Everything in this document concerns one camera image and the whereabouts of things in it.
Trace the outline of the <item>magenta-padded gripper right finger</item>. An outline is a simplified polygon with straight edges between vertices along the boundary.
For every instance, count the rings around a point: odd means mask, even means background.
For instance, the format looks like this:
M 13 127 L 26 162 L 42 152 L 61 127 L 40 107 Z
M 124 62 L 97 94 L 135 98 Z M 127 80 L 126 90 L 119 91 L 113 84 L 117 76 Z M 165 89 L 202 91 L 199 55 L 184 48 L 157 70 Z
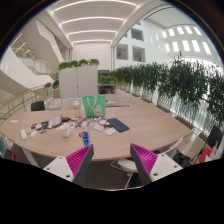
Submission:
M 182 169 L 180 165 L 166 154 L 155 154 L 133 143 L 130 144 L 130 153 L 143 185 L 147 185 Z

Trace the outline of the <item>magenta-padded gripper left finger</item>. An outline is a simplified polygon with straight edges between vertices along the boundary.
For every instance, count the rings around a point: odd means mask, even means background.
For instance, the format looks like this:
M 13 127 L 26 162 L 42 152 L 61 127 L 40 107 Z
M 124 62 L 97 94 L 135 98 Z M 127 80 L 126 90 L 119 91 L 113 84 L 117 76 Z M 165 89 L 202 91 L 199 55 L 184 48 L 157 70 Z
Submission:
M 82 186 L 93 155 L 94 148 L 90 144 L 67 157 L 58 156 L 44 170 Z

